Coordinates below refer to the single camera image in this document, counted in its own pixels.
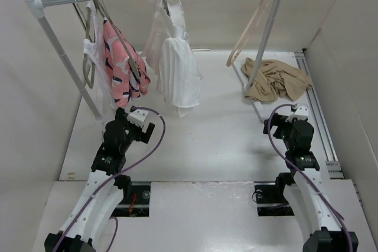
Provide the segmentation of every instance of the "white floor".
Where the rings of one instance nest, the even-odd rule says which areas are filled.
[[[156,153],[128,173],[133,181],[272,181],[279,172],[288,171],[268,137],[263,135],[263,124],[251,102],[243,97],[235,70],[226,67],[229,52],[194,53],[204,77],[201,104],[184,118],[166,110],[162,96],[156,91],[157,78],[152,72],[148,73],[152,79],[149,93],[133,103],[159,111],[167,122],[167,132]],[[256,53],[244,51],[239,58],[255,58]],[[264,58],[279,59],[297,67],[293,53],[267,51]],[[100,100],[98,90],[90,90],[90,94],[94,100]],[[265,108],[271,111],[276,105],[287,102],[288,99],[279,99],[274,104],[266,104]],[[306,94],[297,103],[308,104]],[[161,122],[152,114],[148,119],[157,125],[152,139],[149,145],[134,143],[130,147],[126,153],[127,165],[150,151],[160,137]],[[60,180],[86,180],[101,142],[101,126],[93,122],[82,100]],[[283,142],[276,142],[284,152]],[[325,153],[318,133],[315,133],[312,151],[324,167]]]
[[[55,182],[33,252],[44,251],[48,233],[58,232],[85,182]],[[376,251],[351,181],[324,183],[333,206],[359,238],[358,252]],[[148,218],[119,218],[110,252],[300,252],[295,217],[258,217],[252,182],[154,182]],[[96,251],[106,251],[114,232],[109,221]]]

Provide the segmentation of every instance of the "crumpled brown garment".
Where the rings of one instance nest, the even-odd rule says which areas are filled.
[[[247,57],[242,65],[242,72],[247,77],[254,64],[255,61]],[[262,60],[255,82],[245,96],[261,102],[274,102],[287,94],[296,101],[307,88],[312,88],[312,81],[302,70],[279,60]]]

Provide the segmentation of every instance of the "beige wall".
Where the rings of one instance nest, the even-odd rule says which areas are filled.
[[[377,0],[337,0],[306,51],[341,166],[378,243]]]
[[[46,16],[79,66],[84,32],[74,9]],[[31,251],[80,97],[22,0],[0,0],[0,21],[0,250]]]
[[[233,47],[259,0],[181,0],[193,48]],[[306,48],[335,0],[282,0],[268,48]],[[148,0],[105,0],[114,20],[128,40],[141,50],[152,21]],[[258,48],[265,22],[253,42]]]

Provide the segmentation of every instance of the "rack vertical pole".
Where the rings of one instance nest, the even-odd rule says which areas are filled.
[[[272,27],[274,24],[274,20],[276,18],[280,2],[281,0],[273,0],[272,8],[268,16],[268,21],[266,22],[264,33],[262,35],[259,51],[256,56],[255,65],[253,66],[252,72],[249,76],[248,83],[243,86],[244,92],[246,92],[253,85],[253,82],[255,81],[255,78],[258,74],[259,67],[261,65],[261,60],[264,55],[266,44],[268,43],[268,39],[272,31]]]
[[[88,104],[90,110],[92,111],[94,115],[94,119],[96,121],[102,121],[102,115],[97,110],[97,107],[95,103],[93,102],[92,98],[90,97],[88,91],[85,88],[85,85],[81,81],[79,75],[77,74],[75,68],[73,67],[69,57],[67,56],[66,52],[64,51],[63,47],[61,46],[58,38],[56,37],[52,27],[48,23],[44,11],[43,11],[43,5],[41,0],[24,0],[27,7],[29,7],[31,13],[33,14],[34,18],[37,19],[38,23],[40,23],[43,31],[45,32],[46,36],[50,40],[51,44],[55,48],[55,51],[57,52],[61,62],[64,64],[65,68],[71,75],[72,80],[74,81],[76,87],[82,94],[84,100]]]

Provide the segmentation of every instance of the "white garment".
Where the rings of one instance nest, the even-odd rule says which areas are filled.
[[[90,9],[96,42],[90,42],[88,39],[84,39],[83,52],[88,54],[88,61],[90,64],[93,62],[96,65],[95,74],[102,91],[102,114],[105,118],[103,122],[103,125],[105,126],[109,121],[114,120],[116,104],[113,100],[112,86],[110,85],[109,76],[105,69],[102,25],[99,22],[102,20],[97,15],[97,10],[93,1],[88,1],[87,7]]]
[[[183,6],[167,0],[170,16],[162,0],[149,0],[154,8],[152,28],[141,56],[158,75],[158,91],[167,106],[173,105],[180,117],[200,104],[202,75],[189,46]]]

